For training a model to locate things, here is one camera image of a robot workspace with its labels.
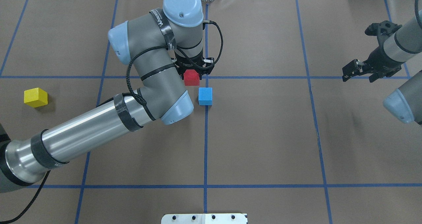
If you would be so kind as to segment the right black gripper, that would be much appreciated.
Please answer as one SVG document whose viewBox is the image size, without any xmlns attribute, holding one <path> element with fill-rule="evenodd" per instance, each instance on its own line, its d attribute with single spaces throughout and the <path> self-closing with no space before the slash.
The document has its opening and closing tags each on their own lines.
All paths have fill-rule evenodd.
<svg viewBox="0 0 422 224">
<path fill-rule="evenodd" d="M 363 62 L 352 60 L 342 68 L 342 81 L 346 82 L 351 77 L 370 74 L 368 80 L 375 82 L 383 77 L 392 77 L 402 69 L 404 62 L 391 59 L 382 47 L 377 47 L 371 52 L 368 59 Z"/>
</svg>

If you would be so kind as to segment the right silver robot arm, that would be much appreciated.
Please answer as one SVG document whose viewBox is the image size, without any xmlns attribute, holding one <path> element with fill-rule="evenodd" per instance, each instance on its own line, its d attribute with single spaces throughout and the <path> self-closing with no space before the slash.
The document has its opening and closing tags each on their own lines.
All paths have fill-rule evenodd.
<svg viewBox="0 0 422 224">
<path fill-rule="evenodd" d="M 352 60 L 342 68 L 342 80 L 368 74 L 369 82 L 390 78 L 421 54 L 421 10 L 404 25 L 385 20 L 369 25 L 365 34 L 375 36 L 378 46 L 364 61 Z M 402 123 L 422 120 L 421 72 L 410 77 L 383 101 L 384 108 Z"/>
</svg>

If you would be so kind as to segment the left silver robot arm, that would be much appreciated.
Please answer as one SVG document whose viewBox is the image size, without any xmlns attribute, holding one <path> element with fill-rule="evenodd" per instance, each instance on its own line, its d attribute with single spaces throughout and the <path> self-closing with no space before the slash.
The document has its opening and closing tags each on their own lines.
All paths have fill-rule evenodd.
<svg viewBox="0 0 422 224">
<path fill-rule="evenodd" d="M 127 93 L 31 138 L 11 140 L 1 128 L 1 193 L 39 182 L 50 170 L 144 125 L 176 123 L 194 105 L 183 83 L 186 70 L 201 77 L 217 60 L 203 57 L 205 20 L 201 0 L 163 0 L 163 6 L 125 21 L 107 37 L 127 65 Z"/>
</svg>

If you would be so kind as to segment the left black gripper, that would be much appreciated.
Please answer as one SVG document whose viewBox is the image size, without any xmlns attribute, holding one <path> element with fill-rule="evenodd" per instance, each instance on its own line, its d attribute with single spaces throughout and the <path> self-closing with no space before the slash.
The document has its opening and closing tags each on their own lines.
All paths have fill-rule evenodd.
<svg viewBox="0 0 422 224">
<path fill-rule="evenodd" d="M 184 76 L 186 70 L 195 70 L 200 76 L 210 74 L 215 67 L 213 57 L 203 57 L 203 51 L 193 57 L 187 57 L 180 51 L 175 51 L 175 65 L 178 75 Z"/>
</svg>

